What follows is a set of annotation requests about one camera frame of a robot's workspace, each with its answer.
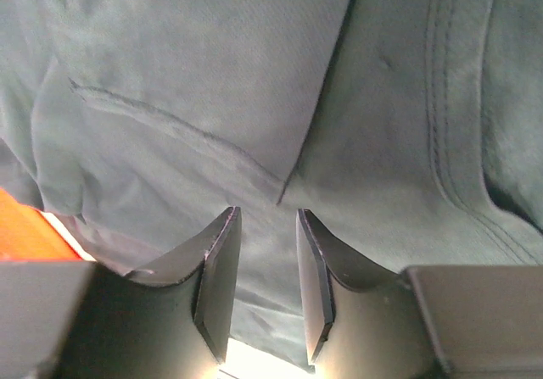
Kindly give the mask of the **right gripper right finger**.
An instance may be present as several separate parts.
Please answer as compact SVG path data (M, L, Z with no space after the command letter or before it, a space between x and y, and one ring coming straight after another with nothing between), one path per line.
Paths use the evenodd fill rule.
M308 209L296 220L307 359L319 378L445 378L415 292L338 239Z

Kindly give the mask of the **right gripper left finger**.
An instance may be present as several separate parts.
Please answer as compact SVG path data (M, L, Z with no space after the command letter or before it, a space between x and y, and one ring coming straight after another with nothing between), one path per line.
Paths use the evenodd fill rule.
M214 378L226 359L242 217L120 276L94 266L63 346L65 378Z

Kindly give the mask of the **black t shirt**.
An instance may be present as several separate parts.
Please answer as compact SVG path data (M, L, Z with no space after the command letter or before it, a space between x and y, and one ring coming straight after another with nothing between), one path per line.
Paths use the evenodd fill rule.
M1 185L120 273L240 207L232 336L306 368L299 209L542 261L542 0L1 0Z

